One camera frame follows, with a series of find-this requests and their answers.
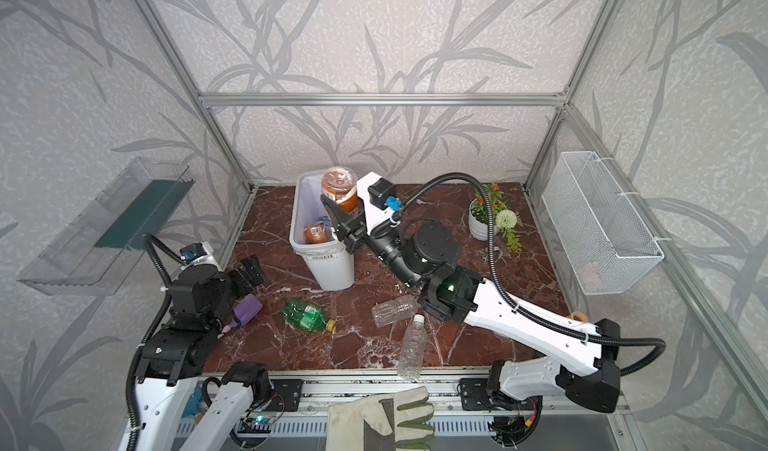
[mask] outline wall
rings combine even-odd
[[[110,297],[18,273],[136,156],[196,180],[161,236],[218,247],[246,197],[128,0],[0,0],[0,449],[103,450],[157,310],[149,259]]]
[[[207,92],[556,92],[602,0],[154,0]],[[346,164],[521,180],[550,108],[224,108],[256,183]]]
[[[768,0],[626,0],[576,105],[763,362],[768,204]],[[573,307],[667,352],[623,379],[649,449],[768,449],[768,431],[658,267],[626,293],[584,299],[541,193],[534,206]],[[641,351],[622,350],[622,363]]]

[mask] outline white mesh basket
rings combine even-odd
[[[592,151],[561,153],[542,199],[584,294],[622,293],[664,259]]]

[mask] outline purple brush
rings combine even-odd
[[[233,329],[236,329],[240,326],[245,326],[249,321],[256,317],[256,314],[261,311],[262,307],[264,307],[262,303],[257,300],[253,294],[245,296],[243,300],[237,303],[237,306],[235,306],[235,316],[237,316],[237,319],[240,320],[240,324],[238,324],[237,321],[232,320],[224,327],[223,330],[221,330],[219,339],[221,339],[221,337],[229,331],[232,331]]]

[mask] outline white flower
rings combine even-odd
[[[511,228],[517,225],[518,216],[509,209],[500,210],[496,216],[496,224],[502,228]]]

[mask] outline teal mat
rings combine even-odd
[[[159,232],[193,183],[192,180],[152,180],[94,247],[122,249],[128,245],[133,249],[143,248],[141,237],[145,233],[155,235]]]

